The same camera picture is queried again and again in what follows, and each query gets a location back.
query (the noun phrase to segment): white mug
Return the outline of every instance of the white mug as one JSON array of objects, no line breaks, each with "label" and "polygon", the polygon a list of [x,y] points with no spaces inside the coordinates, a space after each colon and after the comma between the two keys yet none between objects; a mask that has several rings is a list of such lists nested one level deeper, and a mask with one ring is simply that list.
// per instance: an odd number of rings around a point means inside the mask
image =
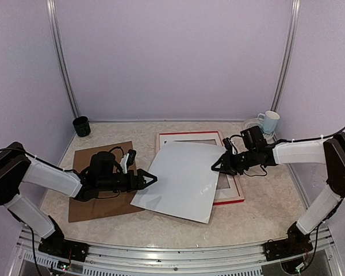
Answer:
[{"label": "white mug", "polygon": [[265,134],[271,134],[275,131],[280,115],[274,111],[266,111],[265,114],[259,113],[258,120],[262,124],[262,131]]}]

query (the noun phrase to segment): dark mug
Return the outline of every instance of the dark mug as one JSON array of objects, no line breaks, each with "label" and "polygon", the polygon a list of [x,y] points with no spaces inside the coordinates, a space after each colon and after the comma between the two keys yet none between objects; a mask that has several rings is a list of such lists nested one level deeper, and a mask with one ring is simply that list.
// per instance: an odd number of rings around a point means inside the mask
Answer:
[{"label": "dark mug", "polygon": [[73,121],[75,132],[79,137],[86,137],[91,133],[90,122],[86,116],[80,116]]}]

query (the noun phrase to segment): marble-patterned countertop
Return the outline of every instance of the marble-patterned countertop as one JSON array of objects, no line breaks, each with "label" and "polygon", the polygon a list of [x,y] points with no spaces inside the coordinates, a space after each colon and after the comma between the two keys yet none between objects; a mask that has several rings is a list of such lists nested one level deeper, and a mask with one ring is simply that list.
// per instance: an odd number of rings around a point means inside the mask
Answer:
[{"label": "marble-patterned countertop", "polygon": [[[239,134],[241,123],[230,122],[128,122],[91,124],[88,137],[75,137],[61,167],[72,168],[74,151],[132,141],[136,165],[148,170],[159,132],[221,131],[224,137]],[[237,139],[239,151],[244,145]],[[60,225],[65,237],[119,246],[213,247],[286,237],[288,227],[304,212],[285,166],[268,167],[267,177],[240,176],[242,203],[214,206],[209,224],[144,210],[134,214],[68,223],[69,199],[48,190],[41,210]],[[250,173],[262,173],[252,168]]]}]

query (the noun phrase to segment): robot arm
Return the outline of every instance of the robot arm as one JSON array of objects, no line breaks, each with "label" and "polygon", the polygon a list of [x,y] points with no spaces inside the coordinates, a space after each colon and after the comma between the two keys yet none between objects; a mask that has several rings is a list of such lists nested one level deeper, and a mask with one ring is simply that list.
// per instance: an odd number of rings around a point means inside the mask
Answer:
[{"label": "robot arm", "polygon": [[268,144],[258,126],[241,132],[248,151],[232,154],[229,138],[224,139],[227,149],[212,166],[212,170],[229,175],[242,175],[252,166],[277,166],[289,163],[326,164],[326,186],[307,211],[287,231],[287,239],[264,245],[267,260],[276,260],[302,254],[313,249],[309,234],[329,219],[345,197],[345,133],[330,139],[293,143]]},{"label": "robot arm", "polygon": [[25,152],[14,142],[0,153],[0,205],[19,221],[26,223],[42,238],[39,251],[61,258],[85,261],[88,245],[66,240],[57,223],[20,194],[19,186],[32,183],[58,191],[78,201],[97,198],[101,191],[125,192],[141,190],[157,181],[157,177],[138,169],[137,175],[128,170],[136,152],[122,159],[122,166],[111,152],[99,152],[91,158],[90,165],[81,173],[62,170]]}]

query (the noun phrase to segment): white wall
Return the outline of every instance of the white wall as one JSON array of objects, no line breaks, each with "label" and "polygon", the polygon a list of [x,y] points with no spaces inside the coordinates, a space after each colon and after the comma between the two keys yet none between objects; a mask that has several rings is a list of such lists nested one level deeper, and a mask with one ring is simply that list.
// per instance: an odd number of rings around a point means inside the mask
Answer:
[{"label": "white wall", "polygon": [[230,120],[268,109],[291,1],[56,1],[91,120]]},{"label": "white wall", "polygon": [[[19,141],[57,163],[73,135],[71,121],[45,1],[0,1],[0,148]],[[39,204],[44,189],[22,186],[23,194]],[[20,230],[0,206],[0,276]]]},{"label": "white wall", "polygon": [[[294,51],[279,106],[280,138],[327,135],[345,125],[345,1],[302,0]],[[295,166],[313,201],[324,166]],[[345,202],[329,222],[345,267]]]}]

